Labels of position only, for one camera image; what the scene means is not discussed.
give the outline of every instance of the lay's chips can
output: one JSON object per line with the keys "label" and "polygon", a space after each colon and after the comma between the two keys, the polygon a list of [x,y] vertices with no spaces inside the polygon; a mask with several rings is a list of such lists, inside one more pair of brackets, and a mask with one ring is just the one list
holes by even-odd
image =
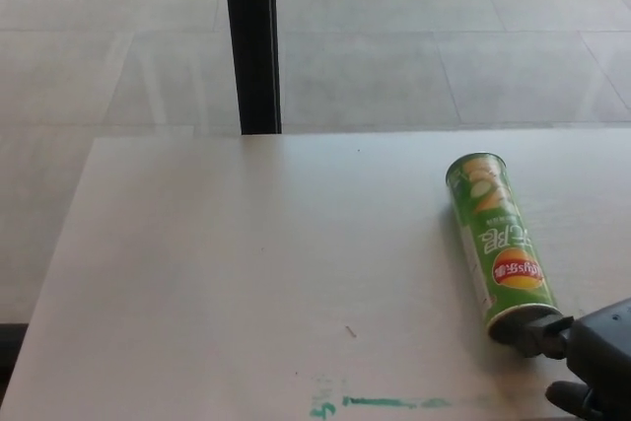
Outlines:
{"label": "lay's chips can", "polygon": [[560,315],[520,210],[504,161],[490,153],[456,160],[447,186],[469,272],[489,336],[515,345],[526,324]]}

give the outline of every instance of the can lid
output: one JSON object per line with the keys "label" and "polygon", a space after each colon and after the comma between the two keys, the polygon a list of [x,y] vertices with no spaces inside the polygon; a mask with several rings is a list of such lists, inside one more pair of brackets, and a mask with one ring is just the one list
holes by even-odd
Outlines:
{"label": "can lid", "polygon": [[506,163],[504,162],[504,160],[502,160],[502,157],[500,157],[499,155],[496,155],[494,153],[490,153],[490,152],[475,152],[475,153],[468,153],[466,155],[461,156],[460,158],[458,158],[457,160],[455,160],[449,168],[447,168],[447,172],[445,173],[445,182],[449,181],[450,175],[452,174],[452,172],[459,167],[463,162],[467,162],[473,158],[480,158],[480,157],[493,157],[496,160],[499,160],[499,162],[504,166],[504,168],[506,167]]}
{"label": "can lid", "polygon": [[534,357],[539,355],[540,352],[533,352],[531,335],[526,330],[526,327],[538,319],[561,315],[558,309],[543,304],[509,308],[491,319],[488,325],[488,333],[491,339],[496,342],[512,345],[522,352],[525,357]]}

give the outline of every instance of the chips can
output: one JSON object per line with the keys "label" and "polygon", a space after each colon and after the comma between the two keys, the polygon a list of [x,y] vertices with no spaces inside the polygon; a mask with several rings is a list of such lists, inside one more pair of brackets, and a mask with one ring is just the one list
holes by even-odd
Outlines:
{"label": "chips can", "polygon": [[447,186],[489,336],[515,345],[526,324],[560,315],[497,155],[474,153],[447,171]]}

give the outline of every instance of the black pillar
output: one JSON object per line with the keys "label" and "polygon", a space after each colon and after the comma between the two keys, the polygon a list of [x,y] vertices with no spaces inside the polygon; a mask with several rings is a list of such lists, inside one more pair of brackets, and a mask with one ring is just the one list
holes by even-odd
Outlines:
{"label": "black pillar", "polygon": [[281,133],[276,0],[228,0],[241,131]]}

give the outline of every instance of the can label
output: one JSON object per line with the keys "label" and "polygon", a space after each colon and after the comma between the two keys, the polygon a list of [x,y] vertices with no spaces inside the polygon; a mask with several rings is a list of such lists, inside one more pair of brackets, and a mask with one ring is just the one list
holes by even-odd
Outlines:
{"label": "can label", "polygon": [[514,307],[555,307],[504,162],[483,153],[462,157],[447,184],[487,327]]}

